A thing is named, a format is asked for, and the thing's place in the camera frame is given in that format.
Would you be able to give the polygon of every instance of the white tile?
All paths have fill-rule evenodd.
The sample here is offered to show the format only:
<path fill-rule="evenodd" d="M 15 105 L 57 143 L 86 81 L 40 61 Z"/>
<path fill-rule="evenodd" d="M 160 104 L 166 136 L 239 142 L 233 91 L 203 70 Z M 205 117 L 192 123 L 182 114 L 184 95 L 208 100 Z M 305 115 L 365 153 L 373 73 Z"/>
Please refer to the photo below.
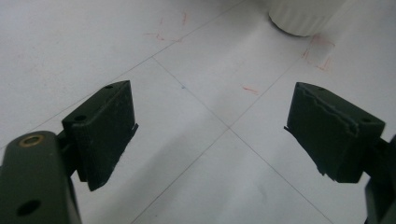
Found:
<path fill-rule="evenodd" d="M 2 1 L 0 147 L 238 1 Z"/>
<path fill-rule="evenodd" d="M 309 42 L 280 32 L 267 14 L 265 1 L 245 1 L 155 59 L 231 125 Z"/>
<path fill-rule="evenodd" d="M 297 67 L 265 93 L 232 129 L 333 223 L 363 223 L 366 179 L 359 185 L 342 185 L 322 176 L 304 149 L 283 129 L 295 82 L 327 87 L 324 84 L 329 80 L 321 74 L 305 76 L 310 68 L 298 72 Z"/>
<path fill-rule="evenodd" d="M 130 223 L 226 130 L 154 60 L 115 81 L 128 79 L 140 127 L 102 188 L 89 192 L 74 174 L 84 224 Z M 62 118 L 82 102 L 37 129 L 58 133 Z"/>
<path fill-rule="evenodd" d="M 232 127 L 333 223 L 364 222 L 367 215 L 363 189 L 368 177 L 364 175 L 358 185 L 348 185 L 321 176 L 283 126 L 287 122 L 294 85 L 302 81 L 322 86 L 384 120 L 387 123 L 383 133 L 385 140 L 396 134 L 393 113 L 396 106 L 393 97 L 396 95 L 396 64 L 393 63 L 396 27 L 393 22 L 396 18 L 395 9 L 391 7 L 394 3 L 387 0 L 360 3 L 344 17 L 351 19 L 345 33 L 328 31 L 315 37 L 308 46 L 308 56 L 305 54 Z M 381 8 L 384 5 L 393 8 L 393 16 Z"/>
<path fill-rule="evenodd" d="M 331 223 L 231 131 L 137 223 Z"/>

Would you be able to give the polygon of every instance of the brass screw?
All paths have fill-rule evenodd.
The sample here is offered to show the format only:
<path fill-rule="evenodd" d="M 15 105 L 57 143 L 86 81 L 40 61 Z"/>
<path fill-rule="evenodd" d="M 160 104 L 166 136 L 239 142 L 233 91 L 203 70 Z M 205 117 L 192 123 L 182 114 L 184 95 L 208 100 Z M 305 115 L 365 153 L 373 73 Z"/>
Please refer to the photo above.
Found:
<path fill-rule="evenodd" d="M 40 144 L 44 140 L 43 134 L 32 134 L 26 136 L 20 141 L 20 147 L 33 147 Z"/>

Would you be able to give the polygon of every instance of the red scribble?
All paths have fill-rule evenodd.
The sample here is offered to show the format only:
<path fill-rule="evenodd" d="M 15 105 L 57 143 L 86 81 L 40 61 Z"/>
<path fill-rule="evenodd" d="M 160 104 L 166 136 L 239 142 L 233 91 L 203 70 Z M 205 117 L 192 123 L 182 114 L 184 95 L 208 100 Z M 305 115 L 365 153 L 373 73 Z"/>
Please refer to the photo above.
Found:
<path fill-rule="evenodd" d="M 184 17 L 183 17 L 183 25 L 185 25 L 187 22 L 187 13 L 184 12 Z"/>
<path fill-rule="evenodd" d="M 306 49 L 304 54 L 301 57 L 308 60 L 308 55 L 309 55 L 309 49 Z"/>
<path fill-rule="evenodd" d="M 251 88 L 249 88 L 249 87 L 242 87 L 245 91 L 251 91 L 251 92 L 253 92 L 253 94 L 255 94 L 255 95 L 259 95 L 259 92 L 258 91 L 256 91 L 256 90 L 253 90 L 253 89 L 251 89 Z"/>
<path fill-rule="evenodd" d="M 312 44 L 318 44 L 318 45 L 332 45 L 335 48 L 335 44 L 328 39 L 322 37 L 321 35 L 314 35 L 312 37 L 311 43 Z"/>
<path fill-rule="evenodd" d="M 326 62 L 325 62 L 323 65 L 317 66 L 317 68 L 320 69 L 320 70 L 322 70 L 322 71 L 329 71 L 330 62 L 331 62 L 331 61 L 332 61 L 332 59 L 331 59 L 331 58 L 328 58 L 328 59 L 326 60 Z"/>
<path fill-rule="evenodd" d="M 160 36 L 160 34 L 157 34 L 157 39 L 158 39 L 158 40 L 165 40 L 165 38 L 163 38 L 162 36 Z"/>

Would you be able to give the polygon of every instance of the ribbed white cup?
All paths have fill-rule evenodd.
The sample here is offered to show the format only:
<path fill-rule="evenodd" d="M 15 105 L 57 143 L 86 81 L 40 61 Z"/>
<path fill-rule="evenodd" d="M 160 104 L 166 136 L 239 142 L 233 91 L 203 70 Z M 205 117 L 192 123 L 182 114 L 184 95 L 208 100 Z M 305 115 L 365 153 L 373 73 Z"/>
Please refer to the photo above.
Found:
<path fill-rule="evenodd" d="M 319 33 L 346 0 L 273 0 L 269 15 L 277 27 L 292 35 Z"/>

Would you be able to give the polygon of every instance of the hole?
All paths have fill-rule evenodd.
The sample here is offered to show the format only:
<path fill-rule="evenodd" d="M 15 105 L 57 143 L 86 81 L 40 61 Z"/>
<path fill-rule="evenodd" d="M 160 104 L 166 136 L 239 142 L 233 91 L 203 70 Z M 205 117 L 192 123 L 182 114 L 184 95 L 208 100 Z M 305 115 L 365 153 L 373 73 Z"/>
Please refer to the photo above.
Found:
<path fill-rule="evenodd" d="M 31 215 L 35 210 L 37 210 L 41 205 L 38 200 L 32 200 L 21 205 L 17 210 L 18 217 L 25 217 Z"/>
<path fill-rule="evenodd" d="M 25 139 L 25 140 L 23 141 L 23 143 L 24 143 L 24 144 L 34 144 L 34 143 L 36 143 L 39 139 L 40 139 L 39 137 L 33 136 L 33 137 L 28 138 L 28 139 Z"/>
<path fill-rule="evenodd" d="M 44 135 L 42 135 L 42 134 L 29 135 L 20 141 L 20 147 L 35 146 L 35 145 L 39 144 L 41 141 L 43 141 L 43 139 L 44 139 Z"/>
<path fill-rule="evenodd" d="M 75 120 L 76 120 L 76 121 L 83 121 L 83 120 L 86 119 L 86 118 L 87 118 L 86 116 L 80 115 L 80 116 L 75 117 Z"/>
<path fill-rule="evenodd" d="M 371 122 L 370 119 L 362 119 L 362 121 L 365 122 L 365 123 L 370 123 Z"/>

